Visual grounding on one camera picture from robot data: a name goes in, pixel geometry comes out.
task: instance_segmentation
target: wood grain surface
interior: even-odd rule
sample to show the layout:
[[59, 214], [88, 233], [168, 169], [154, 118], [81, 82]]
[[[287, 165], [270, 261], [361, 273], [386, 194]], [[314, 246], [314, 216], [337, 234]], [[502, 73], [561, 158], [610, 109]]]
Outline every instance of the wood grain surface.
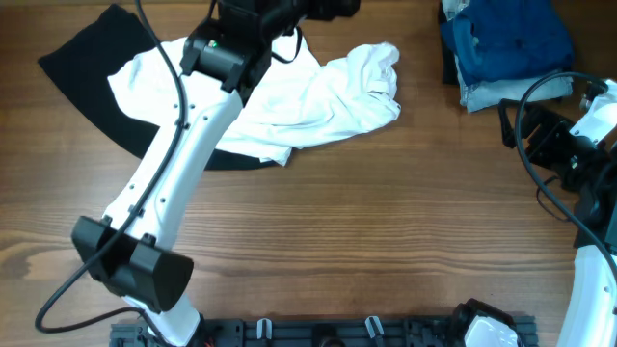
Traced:
[[[172, 40], [206, 7], [146, 12]], [[36, 63], [105, 8], [0, 9], [0, 346], [106, 346], [116, 321], [62, 335], [34, 329], [42, 303], [80, 265], [69, 240], [77, 217], [100, 216], [139, 164]], [[558, 10], [577, 70], [617, 77], [617, 3]], [[517, 154], [501, 144], [496, 111], [468, 115], [458, 89], [441, 84], [436, 13], [436, 1], [366, 1], [353, 19], [304, 24], [322, 64], [363, 43], [395, 44], [403, 111], [373, 133], [300, 150], [286, 168], [203, 175], [175, 250], [196, 261], [188, 290], [206, 317], [449, 314], [472, 297], [535, 315], [541, 344], [555, 344], [576, 231], [536, 204]], [[578, 117], [577, 102], [551, 105]], [[46, 324], [121, 306], [85, 277]]]

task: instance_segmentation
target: blue cloth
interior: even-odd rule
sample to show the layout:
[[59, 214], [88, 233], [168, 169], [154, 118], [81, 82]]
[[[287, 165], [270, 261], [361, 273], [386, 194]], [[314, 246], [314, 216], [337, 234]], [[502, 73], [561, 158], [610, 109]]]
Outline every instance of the blue cloth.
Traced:
[[550, 0], [473, 0], [441, 31], [467, 85], [537, 77], [574, 61]]

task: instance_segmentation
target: wooden tabletop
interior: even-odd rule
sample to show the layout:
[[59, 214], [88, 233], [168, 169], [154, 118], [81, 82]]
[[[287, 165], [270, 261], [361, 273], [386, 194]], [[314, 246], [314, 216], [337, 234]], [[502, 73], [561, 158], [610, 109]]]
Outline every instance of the wooden tabletop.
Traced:
[[[0, 8], [0, 346], [106, 346], [117, 321], [53, 336], [34, 329], [40, 306], [81, 263], [73, 224], [100, 216], [139, 165], [37, 65], [106, 7]], [[206, 8], [146, 12], [172, 40]], [[617, 3], [569, 1], [558, 10], [577, 70], [617, 77]], [[206, 317], [449, 314], [476, 298], [535, 315], [541, 344], [555, 344], [576, 230], [537, 205], [517, 154], [501, 144], [496, 111], [468, 115], [458, 89], [441, 84], [436, 13], [436, 1], [368, 0], [353, 19], [303, 25], [322, 64], [363, 43], [396, 45], [403, 111], [373, 133], [299, 150], [286, 168], [203, 175], [175, 250], [196, 262], [188, 291]], [[121, 306], [84, 277], [45, 322]]]

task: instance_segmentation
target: black cloth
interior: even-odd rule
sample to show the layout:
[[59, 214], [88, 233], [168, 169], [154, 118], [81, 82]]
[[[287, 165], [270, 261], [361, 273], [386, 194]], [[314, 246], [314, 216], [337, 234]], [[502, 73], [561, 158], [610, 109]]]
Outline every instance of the black cloth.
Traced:
[[[439, 25], [447, 22], [447, 17], [443, 11], [443, 4], [440, 0], [440, 8], [437, 10], [437, 23]], [[459, 79], [457, 77], [458, 70], [456, 69], [456, 62], [454, 61], [454, 53], [445, 45], [442, 35], [440, 35], [440, 41], [442, 42], [442, 57], [443, 57], [443, 76], [442, 83], [445, 85], [458, 86]]]
[[[107, 137], [143, 158], [158, 126], [125, 115], [107, 82], [136, 54], [154, 48], [134, 14], [112, 5], [100, 18], [39, 64], [58, 89]], [[206, 170], [252, 170], [275, 165], [215, 149]]]

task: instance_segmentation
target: stack of folded clothes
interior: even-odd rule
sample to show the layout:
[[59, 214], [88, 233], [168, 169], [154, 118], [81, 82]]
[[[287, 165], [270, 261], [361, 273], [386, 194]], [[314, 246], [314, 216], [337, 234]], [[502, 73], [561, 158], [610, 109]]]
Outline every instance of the stack of folded clothes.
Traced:
[[[461, 87], [469, 112], [520, 100], [542, 76], [569, 70], [574, 49], [550, 0], [442, 0], [439, 11], [443, 82]], [[557, 78], [530, 101], [572, 93], [571, 78]]]

